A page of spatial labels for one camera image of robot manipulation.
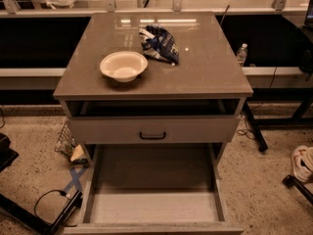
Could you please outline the grey drawer cabinet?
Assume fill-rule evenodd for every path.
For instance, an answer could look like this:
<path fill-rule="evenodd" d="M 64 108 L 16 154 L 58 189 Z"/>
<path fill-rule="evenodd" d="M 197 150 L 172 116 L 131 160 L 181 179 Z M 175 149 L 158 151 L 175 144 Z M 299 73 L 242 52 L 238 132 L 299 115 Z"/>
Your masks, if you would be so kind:
<path fill-rule="evenodd" d="M 100 62 L 116 51 L 140 52 L 139 28 L 159 24 L 176 40 L 179 64 L 150 60 L 134 80 L 102 75 Z M 54 96 L 68 119 L 80 117 L 239 117 L 251 87 L 210 12 L 94 15 Z M 220 157 L 228 142 L 210 144 Z"/>

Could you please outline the grey upper drawer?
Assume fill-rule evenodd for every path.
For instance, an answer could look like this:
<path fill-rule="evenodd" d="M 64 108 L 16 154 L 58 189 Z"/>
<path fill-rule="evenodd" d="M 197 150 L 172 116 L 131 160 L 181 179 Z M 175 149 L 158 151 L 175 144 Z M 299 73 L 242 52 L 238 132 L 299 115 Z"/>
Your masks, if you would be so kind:
<path fill-rule="evenodd" d="M 74 139 L 86 144 L 218 143 L 232 140 L 238 117 L 72 117 Z M 142 140 L 139 132 L 161 134 L 163 140 Z"/>

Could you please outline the open grey lower drawer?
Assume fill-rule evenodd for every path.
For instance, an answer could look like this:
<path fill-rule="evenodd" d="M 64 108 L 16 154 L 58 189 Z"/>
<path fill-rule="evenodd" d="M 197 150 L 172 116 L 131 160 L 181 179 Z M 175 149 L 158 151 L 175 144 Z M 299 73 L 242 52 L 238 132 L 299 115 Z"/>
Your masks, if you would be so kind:
<path fill-rule="evenodd" d="M 99 145 L 65 235 L 241 235 L 210 144 Z"/>

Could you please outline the white plastic bowl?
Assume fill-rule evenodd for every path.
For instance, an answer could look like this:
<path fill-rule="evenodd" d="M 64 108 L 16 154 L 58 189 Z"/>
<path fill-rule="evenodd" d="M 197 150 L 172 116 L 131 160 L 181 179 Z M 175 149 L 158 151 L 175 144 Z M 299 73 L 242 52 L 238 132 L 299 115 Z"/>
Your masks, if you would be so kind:
<path fill-rule="evenodd" d="M 107 55 L 100 63 L 102 75 L 118 82 L 134 80 L 148 67 L 147 59 L 132 51 L 120 51 Z"/>

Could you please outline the blue white chip bag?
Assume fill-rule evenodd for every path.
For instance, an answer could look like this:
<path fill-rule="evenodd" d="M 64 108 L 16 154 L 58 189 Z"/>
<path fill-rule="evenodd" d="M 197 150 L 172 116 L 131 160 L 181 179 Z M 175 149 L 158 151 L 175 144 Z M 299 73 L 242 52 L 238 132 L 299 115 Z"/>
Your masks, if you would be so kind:
<path fill-rule="evenodd" d="M 145 55 L 172 66 L 179 64 L 178 46 L 165 28 L 153 24 L 140 27 L 139 37 Z"/>

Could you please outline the clear water bottle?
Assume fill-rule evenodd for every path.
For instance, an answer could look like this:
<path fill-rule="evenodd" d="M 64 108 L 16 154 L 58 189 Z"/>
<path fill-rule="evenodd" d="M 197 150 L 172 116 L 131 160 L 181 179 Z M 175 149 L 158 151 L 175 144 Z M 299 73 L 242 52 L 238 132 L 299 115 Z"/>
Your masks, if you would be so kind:
<path fill-rule="evenodd" d="M 246 57 L 247 57 L 247 44 L 243 43 L 242 46 L 237 51 L 237 61 L 242 67 L 245 64 Z"/>

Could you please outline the blue tape cross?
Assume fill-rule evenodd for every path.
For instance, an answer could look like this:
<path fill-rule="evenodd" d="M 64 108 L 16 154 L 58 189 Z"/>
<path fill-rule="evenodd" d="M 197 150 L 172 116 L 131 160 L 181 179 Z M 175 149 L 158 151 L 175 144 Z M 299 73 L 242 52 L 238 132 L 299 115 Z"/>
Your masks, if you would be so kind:
<path fill-rule="evenodd" d="M 76 191 L 80 191 L 80 192 L 83 191 L 83 187 L 80 182 L 80 177 L 84 174 L 86 170 L 87 170 L 86 166 L 72 167 L 69 170 L 71 180 L 64 189 L 66 193 L 68 193 L 72 187 L 74 187 Z"/>

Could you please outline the black table leg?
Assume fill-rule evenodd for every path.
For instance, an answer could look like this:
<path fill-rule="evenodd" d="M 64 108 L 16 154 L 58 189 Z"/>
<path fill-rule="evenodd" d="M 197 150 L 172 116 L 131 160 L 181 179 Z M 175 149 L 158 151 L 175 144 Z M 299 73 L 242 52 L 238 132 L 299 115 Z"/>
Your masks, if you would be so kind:
<path fill-rule="evenodd" d="M 265 142 L 265 139 L 263 138 L 263 135 L 256 123 L 256 120 L 247 102 L 244 103 L 243 110 L 246 113 L 247 121 L 250 125 L 252 133 L 254 134 L 256 143 L 258 144 L 258 151 L 263 153 L 268 149 L 268 146 L 267 146 L 267 143 Z"/>

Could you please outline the black chair leg right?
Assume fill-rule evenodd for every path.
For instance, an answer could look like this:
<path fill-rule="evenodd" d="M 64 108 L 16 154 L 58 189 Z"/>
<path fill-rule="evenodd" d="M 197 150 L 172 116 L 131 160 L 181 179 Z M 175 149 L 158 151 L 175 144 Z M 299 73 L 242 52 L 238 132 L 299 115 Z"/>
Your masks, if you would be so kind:
<path fill-rule="evenodd" d="M 313 194 L 297 178 L 289 174 L 283 179 L 283 184 L 288 188 L 294 186 L 313 205 Z"/>

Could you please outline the white red sneaker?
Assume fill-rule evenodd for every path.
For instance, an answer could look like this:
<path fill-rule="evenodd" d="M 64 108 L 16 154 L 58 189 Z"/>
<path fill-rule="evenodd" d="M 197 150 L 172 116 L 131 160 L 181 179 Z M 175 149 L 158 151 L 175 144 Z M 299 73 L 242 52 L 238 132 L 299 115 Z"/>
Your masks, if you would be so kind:
<path fill-rule="evenodd" d="M 291 173 L 302 183 L 313 176 L 313 147 L 298 146 L 291 153 Z"/>

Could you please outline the black object far left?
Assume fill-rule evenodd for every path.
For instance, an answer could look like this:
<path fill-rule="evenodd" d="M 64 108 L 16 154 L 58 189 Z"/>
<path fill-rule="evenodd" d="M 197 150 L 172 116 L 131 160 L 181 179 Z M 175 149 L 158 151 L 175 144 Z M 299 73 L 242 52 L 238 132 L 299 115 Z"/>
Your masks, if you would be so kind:
<path fill-rule="evenodd" d="M 10 166 L 19 154 L 10 148 L 11 141 L 8 136 L 0 133 L 0 171 Z"/>

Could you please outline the black floor stand left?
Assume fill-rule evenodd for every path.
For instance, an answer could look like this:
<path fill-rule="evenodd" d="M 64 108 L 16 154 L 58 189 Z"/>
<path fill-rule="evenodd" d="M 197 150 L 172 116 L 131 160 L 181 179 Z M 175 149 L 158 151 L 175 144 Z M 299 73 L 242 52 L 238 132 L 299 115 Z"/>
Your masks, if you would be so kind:
<path fill-rule="evenodd" d="M 49 204 L 48 196 L 52 193 L 59 193 L 65 200 Z M 43 194 L 36 201 L 33 211 L 29 212 L 0 194 L 0 212 L 38 235 L 55 235 L 62 226 L 67 226 L 67 221 L 81 204 L 81 191 L 76 191 L 70 196 L 62 190 L 51 190 Z"/>

